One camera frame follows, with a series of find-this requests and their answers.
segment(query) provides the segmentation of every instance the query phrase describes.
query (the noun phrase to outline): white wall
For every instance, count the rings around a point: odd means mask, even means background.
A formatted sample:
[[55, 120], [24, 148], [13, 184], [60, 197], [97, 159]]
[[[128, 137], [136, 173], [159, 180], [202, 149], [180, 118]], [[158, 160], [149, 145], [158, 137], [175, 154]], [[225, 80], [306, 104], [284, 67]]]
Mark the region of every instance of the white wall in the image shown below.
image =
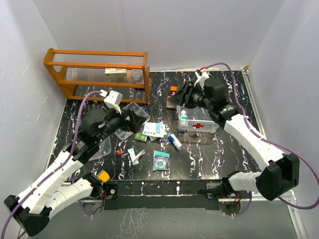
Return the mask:
[[[0, 1], [0, 201], [44, 170], [65, 97], [43, 66], [57, 48], [32, 0]], [[9, 216], [0, 203], [1, 229]], [[16, 238], [11, 220], [5, 238]]]
[[[303, 155], [319, 171], [319, 2], [285, 1], [251, 66], [250, 80], [269, 139]], [[318, 197], [318, 184], [301, 163], [295, 189], [300, 205]], [[319, 208], [301, 211], [309, 238], [319, 237]]]
[[249, 65], [283, 0], [33, 0], [60, 49], [148, 51], [151, 69]]

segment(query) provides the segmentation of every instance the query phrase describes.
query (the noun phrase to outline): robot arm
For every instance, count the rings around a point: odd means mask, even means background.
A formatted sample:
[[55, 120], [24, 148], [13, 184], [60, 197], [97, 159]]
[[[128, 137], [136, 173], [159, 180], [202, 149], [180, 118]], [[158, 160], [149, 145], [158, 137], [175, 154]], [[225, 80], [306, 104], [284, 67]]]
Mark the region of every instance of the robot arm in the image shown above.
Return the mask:
[[4, 204], [12, 213], [15, 211], [13, 217], [29, 236], [41, 232], [55, 214], [77, 200], [98, 197], [102, 190], [102, 181], [109, 179], [104, 171], [98, 176], [86, 174], [67, 187], [61, 185], [99, 150], [99, 143], [110, 134], [117, 129], [137, 132], [145, 122], [146, 118], [137, 116], [133, 110], [124, 111], [119, 107], [122, 94], [101, 91], [101, 95], [105, 97], [104, 103], [109, 110], [107, 113], [102, 109], [87, 112], [82, 119], [74, 151], [72, 152], [74, 142], [71, 140], [32, 185], [19, 195], [9, 195], [5, 199]]
[[268, 200], [274, 200], [296, 187], [299, 182], [299, 158], [286, 155], [275, 146], [263, 141], [263, 136], [229, 102], [226, 86], [220, 79], [212, 79], [204, 68], [195, 72], [197, 80], [189, 81], [172, 97], [174, 104], [208, 109], [210, 117], [226, 132], [234, 136], [252, 155], [262, 172], [233, 172], [214, 188], [215, 195], [230, 195], [237, 191], [260, 192]]

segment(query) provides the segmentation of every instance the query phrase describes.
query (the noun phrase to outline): clear plastic tray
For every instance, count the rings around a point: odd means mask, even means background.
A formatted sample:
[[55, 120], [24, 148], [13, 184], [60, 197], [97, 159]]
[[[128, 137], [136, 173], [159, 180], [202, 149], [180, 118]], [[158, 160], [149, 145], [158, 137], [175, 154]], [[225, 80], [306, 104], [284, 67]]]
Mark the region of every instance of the clear plastic tray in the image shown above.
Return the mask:
[[[143, 116], [146, 117], [146, 121], [148, 122], [150, 120], [150, 115], [148, 113], [146, 113], [138, 104], [136, 104], [135, 102], [129, 103], [127, 106], [125, 106], [123, 108], [124, 110], [129, 109], [129, 110], [133, 110], [137, 116]], [[125, 140], [127, 139], [129, 136], [131, 136], [133, 133], [132, 132], [126, 132], [123, 131], [121, 129], [118, 129], [115, 131], [115, 135], [120, 139], [120, 140]]]
[[[219, 125], [211, 120], [208, 110], [200, 107], [186, 109], [181, 106], [176, 107], [178, 113], [178, 130], [179, 131], [196, 131], [215, 133]], [[180, 112], [186, 111], [188, 119], [181, 119]]]
[[106, 155], [109, 155], [111, 153], [111, 142], [110, 142], [110, 138], [107, 137], [106, 140], [104, 140], [103, 142], [101, 142], [99, 144], [99, 151], [97, 151], [90, 159], [89, 161], [92, 160], [96, 160], [96, 159], [100, 159]]

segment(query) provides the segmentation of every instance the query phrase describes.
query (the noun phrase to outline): marble tabletop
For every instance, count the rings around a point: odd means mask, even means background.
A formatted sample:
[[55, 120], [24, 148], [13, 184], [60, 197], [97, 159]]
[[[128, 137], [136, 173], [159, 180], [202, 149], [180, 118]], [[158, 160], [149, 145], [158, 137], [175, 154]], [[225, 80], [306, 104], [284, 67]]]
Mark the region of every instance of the marble tabletop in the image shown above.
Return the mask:
[[[245, 107], [251, 123], [257, 127], [251, 101], [244, 82], [242, 71], [235, 71], [237, 80], [237, 91], [239, 101]], [[232, 80], [227, 71], [211, 71], [213, 78], [224, 79], [228, 87], [230, 100], [234, 100]], [[210, 133], [182, 133], [178, 132], [177, 121], [173, 119], [173, 111], [166, 109], [166, 99], [171, 86], [181, 87], [186, 80], [194, 79], [194, 72], [152, 72], [151, 99], [149, 105], [140, 106], [151, 116], [150, 122], [163, 122], [167, 131], [174, 133], [182, 143], [183, 150], [178, 152], [167, 139], [157, 139], [151, 142], [136, 141], [134, 134], [122, 141], [116, 135], [110, 136], [111, 153], [100, 159], [87, 162], [84, 167], [76, 171], [72, 177], [77, 179], [88, 172], [100, 172], [102, 169], [108, 172], [113, 180], [201, 180], [219, 179], [227, 174], [238, 170], [243, 172], [256, 172], [259, 170], [256, 162], [248, 152], [228, 133], [221, 128], [215, 134]], [[124, 97], [142, 99], [144, 94], [134, 88], [115, 89]], [[76, 93], [87, 93], [93, 90], [81, 86]], [[81, 102], [67, 100], [60, 126], [54, 142], [52, 155], [49, 161], [51, 164], [63, 145], [73, 136], [76, 115]], [[84, 113], [94, 108], [101, 108], [107, 111], [103, 102], [90, 101], [85, 105]], [[129, 159], [127, 150], [134, 148], [137, 154], [145, 149], [146, 153], [139, 160], [139, 164], [133, 166]], [[154, 150], [170, 154], [168, 171], [153, 172]]]

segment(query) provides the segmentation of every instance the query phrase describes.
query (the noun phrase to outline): transparent box with red cross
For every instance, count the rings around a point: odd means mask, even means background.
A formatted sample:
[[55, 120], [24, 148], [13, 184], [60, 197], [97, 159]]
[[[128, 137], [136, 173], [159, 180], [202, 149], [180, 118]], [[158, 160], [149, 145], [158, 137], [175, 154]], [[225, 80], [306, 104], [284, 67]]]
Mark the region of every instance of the transparent box with red cross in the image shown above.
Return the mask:
[[219, 128], [219, 125], [211, 120], [208, 110], [204, 108], [196, 107], [187, 109], [177, 106], [176, 110], [178, 114], [177, 127], [179, 131], [215, 133]]

